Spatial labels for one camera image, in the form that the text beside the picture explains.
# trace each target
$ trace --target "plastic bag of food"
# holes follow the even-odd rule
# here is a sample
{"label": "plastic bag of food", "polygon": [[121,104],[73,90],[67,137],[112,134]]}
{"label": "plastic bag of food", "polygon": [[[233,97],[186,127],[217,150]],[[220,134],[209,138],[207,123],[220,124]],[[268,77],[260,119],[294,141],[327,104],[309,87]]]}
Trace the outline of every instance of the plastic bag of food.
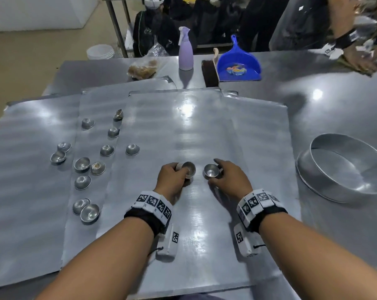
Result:
{"label": "plastic bag of food", "polygon": [[166,64],[166,59],[162,58],[167,56],[166,50],[156,42],[144,57],[130,65],[127,74],[137,80],[148,79]]}

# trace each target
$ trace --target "floor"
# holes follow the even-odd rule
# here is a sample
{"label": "floor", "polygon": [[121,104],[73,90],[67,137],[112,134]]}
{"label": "floor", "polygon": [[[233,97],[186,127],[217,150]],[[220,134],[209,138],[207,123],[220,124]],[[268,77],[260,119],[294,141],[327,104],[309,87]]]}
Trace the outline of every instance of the floor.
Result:
{"label": "floor", "polygon": [[[127,23],[122,3],[114,8],[123,34]],[[144,9],[141,0],[127,0],[131,18]],[[116,47],[116,35],[105,2],[100,2],[81,30],[0,33],[0,117],[8,101],[39,97],[65,60],[86,60],[96,44]]]}

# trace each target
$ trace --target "purple spray bottle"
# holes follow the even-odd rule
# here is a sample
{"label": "purple spray bottle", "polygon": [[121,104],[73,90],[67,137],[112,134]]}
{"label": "purple spray bottle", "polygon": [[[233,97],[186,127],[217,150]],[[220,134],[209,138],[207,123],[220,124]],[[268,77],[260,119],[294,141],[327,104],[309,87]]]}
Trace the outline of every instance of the purple spray bottle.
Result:
{"label": "purple spray bottle", "polygon": [[190,31],[187,27],[179,27],[180,39],[179,39],[179,69],[181,70],[192,70],[194,66],[194,56],[192,54],[192,46],[188,39],[188,32]]}

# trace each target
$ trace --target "person's right forearm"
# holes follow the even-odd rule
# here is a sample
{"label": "person's right forearm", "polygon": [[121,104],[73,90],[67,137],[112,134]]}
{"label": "person's right forearm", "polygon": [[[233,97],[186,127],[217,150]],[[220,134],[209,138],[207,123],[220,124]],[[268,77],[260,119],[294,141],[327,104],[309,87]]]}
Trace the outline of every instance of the person's right forearm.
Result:
{"label": "person's right forearm", "polygon": [[377,300],[377,271],[286,213],[261,222],[260,235],[302,299]]}
{"label": "person's right forearm", "polygon": [[354,8],[350,0],[328,0],[331,29],[335,38],[352,30],[354,25]]}

